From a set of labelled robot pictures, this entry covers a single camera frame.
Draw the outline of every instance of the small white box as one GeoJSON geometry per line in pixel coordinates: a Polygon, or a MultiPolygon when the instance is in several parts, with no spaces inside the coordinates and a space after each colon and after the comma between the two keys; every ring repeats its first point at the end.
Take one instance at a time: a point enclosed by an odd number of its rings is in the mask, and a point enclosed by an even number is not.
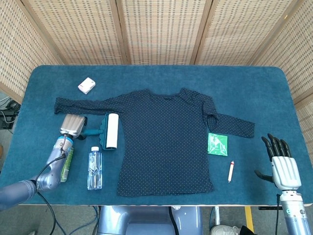
{"type": "Polygon", "coordinates": [[[79,84],[78,89],[87,94],[95,85],[95,81],[88,77],[81,84],[79,84]]]}

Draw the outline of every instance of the robotic hand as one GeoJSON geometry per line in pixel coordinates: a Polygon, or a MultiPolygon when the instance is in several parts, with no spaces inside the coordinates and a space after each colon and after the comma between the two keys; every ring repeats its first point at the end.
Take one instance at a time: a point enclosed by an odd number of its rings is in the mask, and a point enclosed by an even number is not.
{"type": "Polygon", "coordinates": [[[311,235],[307,214],[300,193],[296,190],[301,186],[297,163],[292,158],[288,144],[284,140],[268,134],[262,137],[268,151],[273,176],[264,175],[258,170],[254,172],[262,179],[275,183],[282,190],[280,202],[283,207],[288,233],[290,235],[311,235]]]}
{"type": "Polygon", "coordinates": [[[67,114],[60,128],[60,136],[53,146],[53,150],[45,167],[30,180],[23,180],[0,188],[0,211],[31,199],[37,192],[55,189],[61,182],[61,171],[66,157],[73,145],[73,139],[80,136],[87,118],[67,114]]]}

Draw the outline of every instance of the floor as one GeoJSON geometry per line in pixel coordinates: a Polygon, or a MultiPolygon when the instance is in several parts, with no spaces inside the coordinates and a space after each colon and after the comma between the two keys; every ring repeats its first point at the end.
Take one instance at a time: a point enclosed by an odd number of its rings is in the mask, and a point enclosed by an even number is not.
{"type": "MultiPolygon", "coordinates": [[[[0,93],[0,100],[5,97],[0,93]]],[[[0,169],[3,166],[8,152],[12,134],[7,130],[0,130],[0,144],[4,152],[0,159],[0,169]]],[[[95,211],[89,206],[52,206],[57,220],[64,228],[66,234],[95,219],[95,211]]],[[[203,234],[209,235],[209,218],[211,207],[202,207],[203,234]]],[[[307,207],[307,213],[311,228],[313,228],[313,206],[307,207]]],[[[246,225],[244,207],[220,207],[221,224],[241,227],[246,225]]],[[[259,211],[252,208],[254,232],[258,235],[272,235],[275,231],[276,211],[259,211]]],[[[48,235],[52,228],[52,216],[47,206],[20,205],[0,212],[1,235],[28,235],[31,231],[37,231],[36,235],[48,235]]],[[[95,222],[84,227],[74,234],[90,235],[95,222]]],[[[62,235],[62,231],[56,227],[54,235],[62,235]]],[[[283,213],[280,211],[278,222],[278,234],[287,235],[286,223],[283,213]]]]}

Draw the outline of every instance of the marker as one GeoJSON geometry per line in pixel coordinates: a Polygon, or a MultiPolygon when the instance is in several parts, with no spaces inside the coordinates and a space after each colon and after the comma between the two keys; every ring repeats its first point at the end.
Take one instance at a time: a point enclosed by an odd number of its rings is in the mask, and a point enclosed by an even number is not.
{"type": "Polygon", "coordinates": [[[234,161],[231,161],[230,168],[229,168],[229,174],[228,174],[228,182],[230,183],[231,177],[233,176],[233,169],[234,169],[234,161]]]}

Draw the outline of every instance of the navy polka dot shirt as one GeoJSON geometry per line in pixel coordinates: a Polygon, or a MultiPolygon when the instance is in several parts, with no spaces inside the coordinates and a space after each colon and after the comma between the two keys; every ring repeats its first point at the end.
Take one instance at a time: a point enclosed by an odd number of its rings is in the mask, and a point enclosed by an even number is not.
{"type": "Polygon", "coordinates": [[[57,98],[58,112],[119,114],[126,146],[117,194],[128,197],[210,192],[207,127],[254,134],[254,123],[218,114],[211,97],[188,89],[173,95],[141,90],[103,101],[57,98]]]}

